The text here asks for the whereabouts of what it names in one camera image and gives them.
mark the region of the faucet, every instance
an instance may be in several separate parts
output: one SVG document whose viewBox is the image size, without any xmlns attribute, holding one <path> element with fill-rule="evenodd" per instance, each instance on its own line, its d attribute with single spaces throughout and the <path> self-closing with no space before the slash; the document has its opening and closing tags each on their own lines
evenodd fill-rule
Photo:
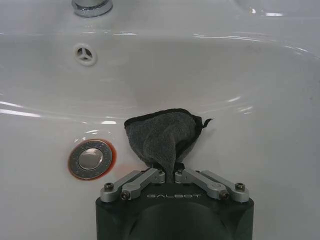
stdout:
<svg viewBox="0 0 320 240">
<path fill-rule="evenodd" d="M 74 13 L 80 17 L 91 18 L 109 12 L 112 0 L 72 0 Z"/>
</svg>

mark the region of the gray towel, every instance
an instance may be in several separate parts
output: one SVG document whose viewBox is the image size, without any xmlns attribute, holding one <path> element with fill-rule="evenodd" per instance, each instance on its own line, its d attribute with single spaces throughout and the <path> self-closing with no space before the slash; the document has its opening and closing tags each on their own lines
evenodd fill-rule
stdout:
<svg viewBox="0 0 320 240">
<path fill-rule="evenodd" d="M 172 183 L 175 162 L 182 162 L 211 120 L 203 124 L 201 117 L 178 108 L 130 118 L 124 128 L 137 156 L 148 167 L 160 164 Z"/>
</svg>

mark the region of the white sink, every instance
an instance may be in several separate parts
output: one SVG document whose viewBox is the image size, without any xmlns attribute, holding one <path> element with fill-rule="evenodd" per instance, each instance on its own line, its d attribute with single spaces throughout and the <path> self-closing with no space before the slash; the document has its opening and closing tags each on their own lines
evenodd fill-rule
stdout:
<svg viewBox="0 0 320 240">
<path fill-rule="evenodd" d="M 100 188 L 145 168 L 125 120 L 168 108 L 215 118 L 184 163 L 246 184 L 254 239 L 318 239 L 320 19 L 223 0 L 114 0 L 89 19 L 65 0 L 0 8 L 0 239 L 96 239 Z M 78 43 L 95 65 L 75 60 Z M 91 138 L 117 159 L 83 181 L 68 157 Z"/>
</svg>

